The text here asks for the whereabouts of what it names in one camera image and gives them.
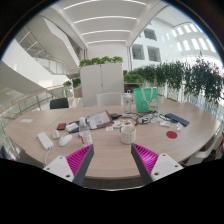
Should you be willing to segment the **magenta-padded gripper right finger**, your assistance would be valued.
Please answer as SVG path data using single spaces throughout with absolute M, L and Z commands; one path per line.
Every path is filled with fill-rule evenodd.
M 182 166 L 168 154 L 157 154 L 135 143 L 131 144 L 131 154 L 144 185 L 182 169 Z

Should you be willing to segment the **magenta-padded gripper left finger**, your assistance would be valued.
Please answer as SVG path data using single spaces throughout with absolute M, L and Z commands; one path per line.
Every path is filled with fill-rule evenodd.
M 58 156 L 44 170 L 81 186 L 94 155 L 94 146 L 85 146 L 67 157 Z

